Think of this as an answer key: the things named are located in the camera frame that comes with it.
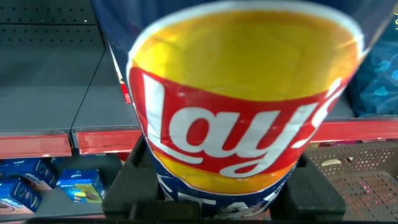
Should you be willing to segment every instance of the blue snack package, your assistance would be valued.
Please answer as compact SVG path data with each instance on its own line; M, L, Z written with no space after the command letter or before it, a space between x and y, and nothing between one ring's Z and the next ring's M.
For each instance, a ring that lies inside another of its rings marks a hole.
M105 188L98 170L63 170L57 185L74 202L101 203Z
M52 190L57 184L57 173L40 158L6 159L0 173L7 178L21 178L35 190Z
M358 117L398 114L398 44L379 40L350 83Z
M42 197L21 179L0 179L0 214L36 212Z

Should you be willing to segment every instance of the gray metal shelf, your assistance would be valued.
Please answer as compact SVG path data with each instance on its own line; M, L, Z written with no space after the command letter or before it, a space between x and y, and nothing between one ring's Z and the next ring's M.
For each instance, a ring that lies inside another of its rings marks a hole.
M101 48L0 48L0 131L68 132Z
M121 169L117 155L66 157L58 170L69 169L99 169L104 185L109 188ZM75 203L64 191L56 187L53 190L40 191L43 201L35 215L1 215L0 222L17 222L33 217L76 217L101 215L101 203Z
M71 154L68 133L103 53L97 26L0 24L0 158Z
M72 126L73 143L78 148L79 132L140 130L131 104L126 104L107 50Z

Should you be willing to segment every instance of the store shelf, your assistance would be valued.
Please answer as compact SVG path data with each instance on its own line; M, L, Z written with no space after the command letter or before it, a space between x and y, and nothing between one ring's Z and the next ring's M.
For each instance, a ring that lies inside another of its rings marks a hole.
M0 158L70 156L68 133L104 52L98 28L3 24L0 34Z
M107 50L72 126L73 143L81 154L130 152L141 129L131 104L126 104L110 52Z
M313 142L398 138L398 117L355 118L343 95L312 138Z
M99 169L104 185L109 188L116 178L121 163L117 155L107 156L79 156L66 157L58 167L69 169ZM56 187L53 190L40 191L43 201L35 215L1 215L0 222L19 222L32 217L87 217L92 215L102 215L101 203L75 203Z

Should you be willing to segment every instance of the red shelf edge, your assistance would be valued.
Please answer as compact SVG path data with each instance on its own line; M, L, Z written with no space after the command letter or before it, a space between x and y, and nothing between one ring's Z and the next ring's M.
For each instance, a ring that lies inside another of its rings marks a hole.
M131 152L141 130L77 132L80 154Z
M68 134L0 137L0 158L71 156Z
M398 138L398 120L325 122L311 142Z

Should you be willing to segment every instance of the blue packaging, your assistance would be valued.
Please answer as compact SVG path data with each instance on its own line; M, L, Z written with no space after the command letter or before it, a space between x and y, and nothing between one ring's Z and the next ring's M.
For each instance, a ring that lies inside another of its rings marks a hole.
M57 174L43 159L6 159L0 166L3 177L16 178L29 183L35 190L51 190L57 184Z
M21 179L0 179L0 214L36 212L41 196Z
M74 202L101 203L105 197L105 188L98 170L65 169L57 186Z

